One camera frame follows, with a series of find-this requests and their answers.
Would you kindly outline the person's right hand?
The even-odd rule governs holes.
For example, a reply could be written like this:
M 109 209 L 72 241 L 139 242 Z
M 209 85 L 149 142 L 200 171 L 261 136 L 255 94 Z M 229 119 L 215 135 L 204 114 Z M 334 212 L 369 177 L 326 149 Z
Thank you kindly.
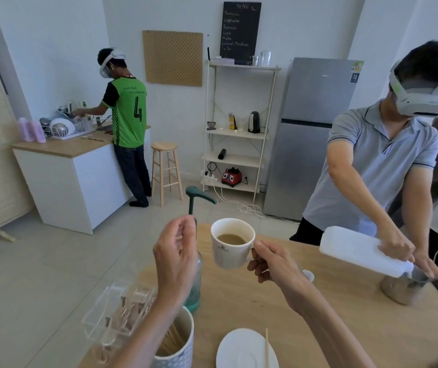
M 277 245 L 278 252 L 274 259 L 253 257 L 247 265 L 247 270 L 254 273 L 260 284 L 274 282 L 280 288 L 289 307 L 295 309 L 305 298 L 312 283 L 304 276 L 289 251 L 282 245 Z

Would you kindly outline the person's left hand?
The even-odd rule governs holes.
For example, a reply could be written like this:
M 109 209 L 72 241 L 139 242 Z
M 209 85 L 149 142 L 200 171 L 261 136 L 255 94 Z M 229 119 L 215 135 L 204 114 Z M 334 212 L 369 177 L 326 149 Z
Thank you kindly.
M 188 261 L 184 257 L 185 216 L 168 222 L 153 247 L 158 297 L 183 295 L 186 301 L 191 292 L 198 261 Z

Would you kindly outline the white coffee cup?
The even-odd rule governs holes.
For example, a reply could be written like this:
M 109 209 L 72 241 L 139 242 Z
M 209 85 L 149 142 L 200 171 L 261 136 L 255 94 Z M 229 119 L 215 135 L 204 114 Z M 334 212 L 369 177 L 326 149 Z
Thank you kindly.
M 214 261 L 222 269 L 237 269 L 253 260 L 256 233 L 252 226 L 237 218 L 222 218 L 211 225 Z

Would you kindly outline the red blender base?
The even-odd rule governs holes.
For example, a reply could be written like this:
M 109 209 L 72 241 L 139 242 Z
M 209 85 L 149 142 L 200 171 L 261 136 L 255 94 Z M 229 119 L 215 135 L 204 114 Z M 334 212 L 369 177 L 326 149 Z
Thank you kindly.
M 221 182 L 223 185 L 228 185 L 231 187 L 235 187 L 238 184 L 242 183 L 242 173 L 239 169 L 231 167 L 226 168 L 224 173 L 222 174 Z

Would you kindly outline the wooden stool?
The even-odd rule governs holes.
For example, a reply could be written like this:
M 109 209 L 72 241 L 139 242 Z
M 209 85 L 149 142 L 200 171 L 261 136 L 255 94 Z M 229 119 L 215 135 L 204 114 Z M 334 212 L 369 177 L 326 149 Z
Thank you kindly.
M 177 158 L 178 145 L 174 142 L 152 142 L 152 170 L 151 187 L 152 196 L 159 191 L 160 204 L 165 206 L 165 189 L 172 190 L 178 187 L 180 199 L 184 200 L 183 185 Z

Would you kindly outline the white plastic milk jug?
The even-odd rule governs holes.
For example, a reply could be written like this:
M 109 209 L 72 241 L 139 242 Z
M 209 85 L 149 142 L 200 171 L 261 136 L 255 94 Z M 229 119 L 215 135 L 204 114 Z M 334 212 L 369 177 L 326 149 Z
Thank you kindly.
M 376 237 L 332 226 L 321 237 L 320 252 L 393 278 L 408 276 L 413 272 L 415 266 L 412 262 L 386 256 L 379 249 L 381 244 L 382 241 Z

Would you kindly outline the white saucer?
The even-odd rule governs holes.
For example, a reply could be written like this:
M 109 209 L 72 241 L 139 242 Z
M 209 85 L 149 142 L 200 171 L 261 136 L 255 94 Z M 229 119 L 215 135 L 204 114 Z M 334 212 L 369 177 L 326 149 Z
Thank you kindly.
M 220 342 L 216 368 L 265 368 L 264 360 L 264 335 L 252 329 L 238 328 L 229 332 Z M 270 368 L 279 368 L 271 345 Z

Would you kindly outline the clear plastic sachet box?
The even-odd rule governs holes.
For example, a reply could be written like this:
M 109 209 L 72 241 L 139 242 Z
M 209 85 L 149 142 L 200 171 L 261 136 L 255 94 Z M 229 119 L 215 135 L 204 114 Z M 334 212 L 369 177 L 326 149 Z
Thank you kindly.
M 100 363 L 109 361 L 134 334 L 157 295 L 157 287 L 117 279 L 97 297 L 82 318 L 83 331 Z

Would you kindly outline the silver refrigerator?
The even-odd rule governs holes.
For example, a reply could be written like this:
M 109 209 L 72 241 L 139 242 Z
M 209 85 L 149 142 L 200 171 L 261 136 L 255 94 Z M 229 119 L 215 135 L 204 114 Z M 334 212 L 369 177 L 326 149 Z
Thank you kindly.
M 326 159 L 336 116 L 347 111 L 364 61 L 296 57 L 287 71 L 263 213 L 300 221 Z

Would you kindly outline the white cabinet with wooden top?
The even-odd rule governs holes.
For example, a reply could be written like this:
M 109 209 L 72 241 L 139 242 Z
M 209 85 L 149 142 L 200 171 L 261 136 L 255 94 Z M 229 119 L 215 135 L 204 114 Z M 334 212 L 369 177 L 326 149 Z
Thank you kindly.
M 15 158 L 44 224 L 92 235 L 132 197 L 113 142 L 16 142 Z

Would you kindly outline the wooden cutting board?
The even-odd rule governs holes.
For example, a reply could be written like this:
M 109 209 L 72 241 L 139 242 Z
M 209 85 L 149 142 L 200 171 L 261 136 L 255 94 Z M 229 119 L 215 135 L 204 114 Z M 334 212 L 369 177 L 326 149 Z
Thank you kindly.
M 113 142 L 113 134 L 105 133 L 103 131 L 94 131 L 81 136 L 81 139 L 99 141 L 99 142 Z

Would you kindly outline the steel milk pitcher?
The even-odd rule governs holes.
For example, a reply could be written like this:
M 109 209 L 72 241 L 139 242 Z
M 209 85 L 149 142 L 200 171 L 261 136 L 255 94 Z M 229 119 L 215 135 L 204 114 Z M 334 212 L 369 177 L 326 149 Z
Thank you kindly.
M 384 295 L 401 305 L 410 306 L 419 299 L 422 289 L 433 281 L 418 266 L 404 272 L 399 278 L 385 276 L 379 284 Z

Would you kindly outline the white dish rack with dishes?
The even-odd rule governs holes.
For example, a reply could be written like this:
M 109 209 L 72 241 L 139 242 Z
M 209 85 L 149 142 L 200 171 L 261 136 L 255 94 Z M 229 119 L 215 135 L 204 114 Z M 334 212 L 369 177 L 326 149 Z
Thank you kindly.
M 46 138 L 61 141 L 84 136 L 95 130 L 92 120 L 74 116 L 67 108 L 59 108 L 51 116 L 39 118 L 39 122 Z

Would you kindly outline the wooden pegboard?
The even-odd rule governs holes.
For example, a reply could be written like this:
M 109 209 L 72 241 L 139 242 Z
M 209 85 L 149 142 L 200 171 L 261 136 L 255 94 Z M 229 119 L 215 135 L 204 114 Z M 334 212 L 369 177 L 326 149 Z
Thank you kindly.
M 143 30 L 142 43 L 147 82 L 202 86 L 202 33 Z

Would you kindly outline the black chalkboard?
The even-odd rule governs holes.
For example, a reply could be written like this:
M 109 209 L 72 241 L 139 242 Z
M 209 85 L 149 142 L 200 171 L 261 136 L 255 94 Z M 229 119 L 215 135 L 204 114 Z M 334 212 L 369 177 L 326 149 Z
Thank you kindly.
M 223 2 L 221 58 L 233 59 L 236 65 L 252 65 L 261 6 L 261 2 Z

